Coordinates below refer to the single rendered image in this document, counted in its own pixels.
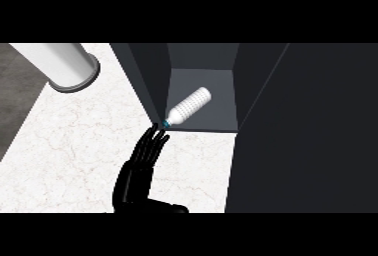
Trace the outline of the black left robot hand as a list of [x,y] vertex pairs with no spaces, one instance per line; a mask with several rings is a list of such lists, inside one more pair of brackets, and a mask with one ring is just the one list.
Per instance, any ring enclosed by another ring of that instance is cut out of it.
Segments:
[[141,135],[130,159],[122,164],[112,192],[115,213],[189,213],[183,205],[149,198],[153,166],[169,139],[153,124]]

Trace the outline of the white cylindrical paper towel roll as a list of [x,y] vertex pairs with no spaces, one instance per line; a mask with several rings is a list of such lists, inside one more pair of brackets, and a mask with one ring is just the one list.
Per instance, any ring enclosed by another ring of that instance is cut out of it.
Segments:
[[100,63],[79,43],[11,43],[10,46],[45,75],[57,92],[78,92],[94,82]]

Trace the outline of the clear plastic water bottle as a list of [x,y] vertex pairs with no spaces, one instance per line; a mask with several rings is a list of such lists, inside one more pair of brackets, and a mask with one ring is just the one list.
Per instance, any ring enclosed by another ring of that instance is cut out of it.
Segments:
[[211,93],[205,87],[199,87],[168,111],[162,126],[168,128],[172,125],[180,125],[209,101]]

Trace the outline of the dark grey cabinet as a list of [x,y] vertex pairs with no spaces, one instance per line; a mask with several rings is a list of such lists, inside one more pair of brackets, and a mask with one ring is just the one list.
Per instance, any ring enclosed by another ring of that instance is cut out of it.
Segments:
[[113,43],[110,48],[161,128],[239,131],[285,43]]

